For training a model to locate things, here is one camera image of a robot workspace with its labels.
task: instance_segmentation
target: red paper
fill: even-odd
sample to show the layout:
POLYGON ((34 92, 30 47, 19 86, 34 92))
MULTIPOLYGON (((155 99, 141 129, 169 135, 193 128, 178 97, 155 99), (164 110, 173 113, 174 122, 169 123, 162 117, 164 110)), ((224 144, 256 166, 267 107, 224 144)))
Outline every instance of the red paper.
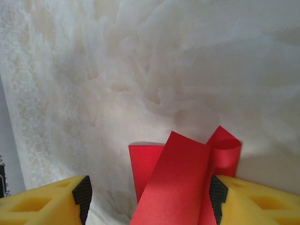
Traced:
POLYGON ((216 225, 213 174, 234 176, 241 143, 218 127, 207 144, 172 132, 165 146, 130 146, 138 206, 131 225, 216 225))

